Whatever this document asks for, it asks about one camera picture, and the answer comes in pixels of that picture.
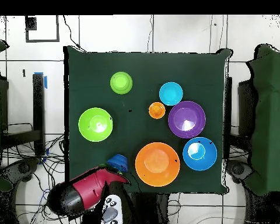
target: plastic bowl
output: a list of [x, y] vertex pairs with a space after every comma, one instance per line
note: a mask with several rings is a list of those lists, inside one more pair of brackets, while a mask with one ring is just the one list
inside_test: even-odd
[[159, 96], [165, 105], [174, 106], [183, 98], [183, 89], [176, 82], [167, 82], [160, 88]]
[[113, 121], [106, 110], [94, 107], [82, 113], [78, 127], [85, 139], [91, 142], [100, 142], [111, 134]]
[[165, 111], [165, 106], [161, 102], [154, 102], [148, 108], [149, 115], [155, 119], [162, 118]]
[[136, 172], [146, 184], [161, 187], [170, 184], [180, 171], [180, 159], [167, 144], [153, 142], [144, 146], [136, 157]]
[[196, 171], [204, 171], [215, 164], [217, 148], [211, 140], [196, 137], [185, 144], [183, 158], [188, 167]]
[[132, 89], [133, 81], [129, 74], [117, 72], [111, 77], [110, 86], [114, 92], [124, 95]]
[[196, 137], [204, 129], [205, 122], [204, 110], [193, 101], [179, 102], [168, 116], [169, 128], [180, 138]]

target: orange bowl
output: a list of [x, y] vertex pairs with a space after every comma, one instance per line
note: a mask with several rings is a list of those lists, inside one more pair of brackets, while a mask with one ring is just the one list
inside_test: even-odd
[[154, 102], [148, 108], [149, 115], [155, 119], [162, 118], [165, 111], [165, 106], [161, 102]]
[[146, 184], [161, 187], [170, 184], [180, 171], [180, 159], [173, 148], [161, 142], [144, 146], [136, 157], [136, 172]]

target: small orange cup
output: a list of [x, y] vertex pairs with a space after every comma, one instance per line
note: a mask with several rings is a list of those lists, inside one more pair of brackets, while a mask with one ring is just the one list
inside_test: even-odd
[[162, 118], [165, 114], [165, 111], [165, 106], [161, 102], [154, 102], [148, 108], [149, 115], [156, 120], [158, 118]]

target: lime green cup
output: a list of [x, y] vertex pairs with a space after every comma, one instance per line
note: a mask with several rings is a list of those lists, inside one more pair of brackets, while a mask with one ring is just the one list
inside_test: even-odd
[[82, 113], [78, 127], [85, 139], [91, 142], [100, 142], [111, 134], [113, 121], [106, 110], [94, 107]]
[[111, 77], [110, 86], [114, 92], [124, 95], [132, 89], [133, 81], [129, 74], [117, 72]]

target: blue bowl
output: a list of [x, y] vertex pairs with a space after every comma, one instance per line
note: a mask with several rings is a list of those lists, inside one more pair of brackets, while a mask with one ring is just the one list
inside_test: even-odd
[[207, 138], [193, 138], [185, 144], [183, 158], [188, 167], [196, 171], [204, 171], [215, 164], [217, 149]]
[[128, 171], [128, 159], [120, 154], [114, 155], [111, 159], [107, 161], [107, 164], [115, 167], [119, 171], [127, 172]]
[[183, 98], [183, 89], [176, 82], [167, 82], [160, 88], [159, 96], [165, 105], [174, 106]]

